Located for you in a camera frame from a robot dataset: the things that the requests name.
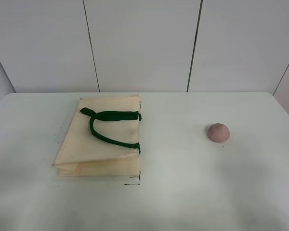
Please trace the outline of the white linen bag green handles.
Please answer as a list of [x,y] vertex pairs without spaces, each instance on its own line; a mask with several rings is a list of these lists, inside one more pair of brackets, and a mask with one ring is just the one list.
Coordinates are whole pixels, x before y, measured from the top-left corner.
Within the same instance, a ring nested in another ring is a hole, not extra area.
[[139,95],[80,99],[53,163],[60,177],[138,176]]

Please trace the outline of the pink peach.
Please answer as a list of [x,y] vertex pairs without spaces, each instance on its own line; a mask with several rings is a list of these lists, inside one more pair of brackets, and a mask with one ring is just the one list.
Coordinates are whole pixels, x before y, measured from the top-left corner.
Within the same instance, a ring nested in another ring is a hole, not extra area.
[[221,123],[212,124],[207,131],[208,138],[217,143],[222,143],[230,138],[230,130]]

